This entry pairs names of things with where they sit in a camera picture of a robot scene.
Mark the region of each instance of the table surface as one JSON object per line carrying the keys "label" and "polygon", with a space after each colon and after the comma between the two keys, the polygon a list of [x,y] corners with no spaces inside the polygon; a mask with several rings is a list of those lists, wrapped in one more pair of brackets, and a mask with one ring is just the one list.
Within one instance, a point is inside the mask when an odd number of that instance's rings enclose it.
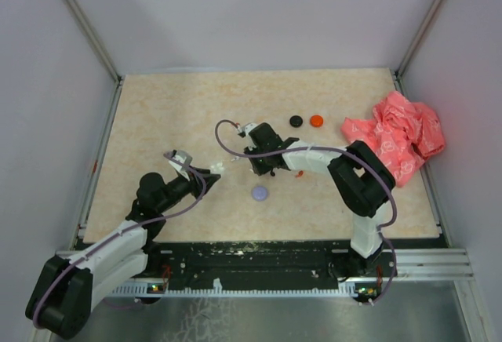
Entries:
{"label": "table surface", "polygon": [[[247,159],[232,161],[214,138],[222,118],[246,124],[268,122],[282,139],[298,137],[323,146],[344,147],[340,133],[345,117],[371,118],[372,107],[394,89],[386,68],[250,71],[128,75],[112,126],[104,162],[89,212],[84,242],[114,230],[129,213],[140,178],[159,172],[176,176],[162,153],[185,150],[193,166],[221,163],[224,174],[189,213],[168,220],[160,242],[342,239],[352,235],[351,211],[333,180],[315,173],[278,170],[276,177],[250,172]],[[321,128],[308,123],[324,118]],[[289,125],[300,115],[300,128]],[[228,147],[242,151],[246,141],[230,126],[221,126]],[[263,185],[264,202],[251,197]],[[422,177],[416,173],[393,190],[398,221],[385,229],[390,238],[438,236]],[[191,196],[169,210],[188,206]]]}

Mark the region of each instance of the floor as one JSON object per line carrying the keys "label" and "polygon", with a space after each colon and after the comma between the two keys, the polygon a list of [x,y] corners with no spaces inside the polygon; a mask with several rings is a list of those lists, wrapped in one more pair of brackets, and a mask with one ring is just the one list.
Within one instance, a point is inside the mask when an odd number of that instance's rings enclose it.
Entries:
{"label": "floor", "polygon": [[[131,304],[131,299],[111,299]],[[450,282],[396,282],[375,307],[350,299],[163,299],[121,311],[100,304],[73,342],[464,342]],[[54,337],[52,342],[62,342]]]}
{"label": "floor", "polygon": [[[285,170],[276,177],[256,176],[247,160],[233,161],[214,139],[222,118],[236,122],[268,122],[285,139],[299,137],[325,146],[344,147],[340,133],[345,117],[371,118],[372,106],[394,89],[388,69],[253,71],[194,74],[128,75],[93,204],[85,242],[95,242],[115,229],[129,213],[139,179],[159,172],[176,175],[164,151],[182,149],[193,166],[222,165],[224,175],[188,214],[168,220],[160,242],[342,239],[352,235],[351,212],[327,176]],[[324,118],[321,128],[311,115]],[[289,125],[301,115],[300,128]],[[246,142],[230,126],[222,126],[224,142],[242,151]],[[256,202],[251,190],[270,192]],[[438,230],[419,173],[393,191],[397,223],[385,230],[390,238],[434,238]],[[170,211],[193,202],[186,197]]]}

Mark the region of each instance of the wall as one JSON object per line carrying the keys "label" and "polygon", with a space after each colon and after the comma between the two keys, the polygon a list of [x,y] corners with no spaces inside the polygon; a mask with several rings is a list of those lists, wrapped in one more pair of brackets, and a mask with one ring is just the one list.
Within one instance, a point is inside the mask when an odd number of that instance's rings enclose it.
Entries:
{"label": "wall", "polygon": [[79,0],[122,74],[396,68],[432,0]]}
{"label": "wall", "polygon": [[62,0],[0,0],[0,329],[26,340],[31,291],[75,231],[114,85]]}
{"label": "wall", "polygon": [[[502,4],[448,0],[405,75],[447,139],[431,160],[453,240],[467,247],[493,320],[502,318]],[[502,340],[502,324],[495,325]]]}

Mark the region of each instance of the gray floor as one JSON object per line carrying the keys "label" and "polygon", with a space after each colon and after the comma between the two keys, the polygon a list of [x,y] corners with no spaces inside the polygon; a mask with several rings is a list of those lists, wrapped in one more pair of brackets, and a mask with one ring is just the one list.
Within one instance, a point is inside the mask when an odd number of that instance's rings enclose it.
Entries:
{"label": "gray floor", "polygon": [[[111,299],[131,304],[131,300]],[[74,342],[468,341],[453,284],[395,283],[375,307],[351,299],[163,299],[100,304]],[[62,341],[53,338],[53,342]]]}

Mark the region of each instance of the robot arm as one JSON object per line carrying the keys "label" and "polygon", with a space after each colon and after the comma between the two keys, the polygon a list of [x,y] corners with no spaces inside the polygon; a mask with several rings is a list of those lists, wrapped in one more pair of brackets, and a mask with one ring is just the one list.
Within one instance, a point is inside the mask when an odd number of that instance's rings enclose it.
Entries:
{"label": "robot arm", "polygon": [[[288,138],[283,141],[266,122],[259,125],[250,123],[240,127],[238,134],[249,139],[249,145],[244,149],[247,155],[315,146],[298,138]],[[395,186],[394,177],[364,142],[355,141],[343,150],[368,163],[389,189]],[[259,176],[265,173],[274,176],[274,169],[306,170],[331,176],[345,204],[354,213],[351,248],[365,260],[373,260],[380,253],[382,239],[377,226],[389,215],[386,203],[388,198],[370,173],[364,172],[359,176],[355,172],[355,169],[361,168],[356,162],[337,152],[315,149],[290,151],[249,160],[253,172]]]}
{"label": "robot arm", "polygon": [[[159,217],[186,195],[198,198],[202,192],[201,181],[186,170],[191,156],[175,151],[173,159],[179,163],[170,162],[177,178],[165,184],[159,173],[144,175],[131,212],[118,228],[82,252],[67,259],[54,256],[45,263],[26,308],[29,319],[33,319],[39,300],[60,273],[83,257],[85,259],[50,293],[37,320],[40,326],[65,339],[82,329],[95,306],[113,289],[134,275],[148,271],[150,266],[154,267],[157,246],[153,239],[166,221],[138,224]],[[206,192],[220,179],[220,175],[207,169],[193,169],[206,182]]]}

